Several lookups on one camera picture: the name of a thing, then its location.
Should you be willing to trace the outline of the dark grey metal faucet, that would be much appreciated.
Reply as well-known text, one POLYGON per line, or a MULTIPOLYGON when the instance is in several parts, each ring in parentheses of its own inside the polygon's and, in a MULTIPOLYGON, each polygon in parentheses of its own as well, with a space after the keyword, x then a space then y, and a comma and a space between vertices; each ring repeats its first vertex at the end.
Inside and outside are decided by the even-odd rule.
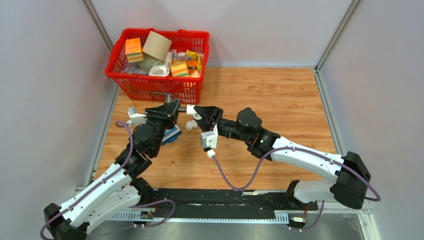
MULTIPOLYGON (((173 95, 170 93, 165 93, 165 92, 152 92, 153 95, 163 95, 164 96, 164 103, 167 104, 169 102, 171 102, 173 100, 173 95)), ((187 112, 187 108, 186 107, 178 107, 177 111, 179 113, 186 113, 187 112)))

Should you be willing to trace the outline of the chrome faucet with white elbow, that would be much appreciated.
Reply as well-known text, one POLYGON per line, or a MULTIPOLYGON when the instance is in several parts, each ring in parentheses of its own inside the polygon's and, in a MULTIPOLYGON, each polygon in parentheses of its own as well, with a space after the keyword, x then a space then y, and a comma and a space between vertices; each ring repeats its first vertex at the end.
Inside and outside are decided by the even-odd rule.
POLYGON ((191 130, 196 129, 196 128, 198 128, 198 124, 194 119, 187 121, 186 124, 185 124, 185 129, 188 130, 188 131, 191 131, 191 130))

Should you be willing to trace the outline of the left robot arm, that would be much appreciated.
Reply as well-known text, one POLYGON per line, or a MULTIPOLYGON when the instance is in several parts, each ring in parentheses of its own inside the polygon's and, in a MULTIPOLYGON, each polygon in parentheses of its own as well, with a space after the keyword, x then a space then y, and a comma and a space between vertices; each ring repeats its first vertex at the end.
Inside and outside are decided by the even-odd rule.
POLYGON ((45 224, 39 232, 47 239, 84 240, 100 224, 121 210, 153 201, 149 185, 140 175, 159 155, 167 130, 178 122, 180 99, 146 108, 144 113, 129 109, 129 120, 115 125, 128 133, 128 145, 101 177, 71 199, 49 204, 44 210, 45 224))

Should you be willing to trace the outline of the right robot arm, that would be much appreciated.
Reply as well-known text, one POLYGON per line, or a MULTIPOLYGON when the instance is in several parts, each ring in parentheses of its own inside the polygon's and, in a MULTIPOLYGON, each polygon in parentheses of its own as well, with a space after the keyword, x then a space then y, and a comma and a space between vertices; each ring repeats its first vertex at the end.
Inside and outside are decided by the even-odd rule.
POLYGON ((264 160, 269 160, 291 164, 322 177, 290 183, 285 202, 291 209, 299 209, 303 204, 314 201, 336 200, 345 207, 360 210, 365 200, 371 200, 367 191, 375 192, 370 185, 371 174, 357 153, 333 154, 297 144, 265 129, 263 121, 249 107, 241 110, 236 120, 223 118, 223 110, 216 106, 189 106, 186 113, 202 130, 200 145, 214 160, 226 183, 229 180, 214 150, 220 136, 244 142, 247 150, 259 158, 254 176, 264 160))

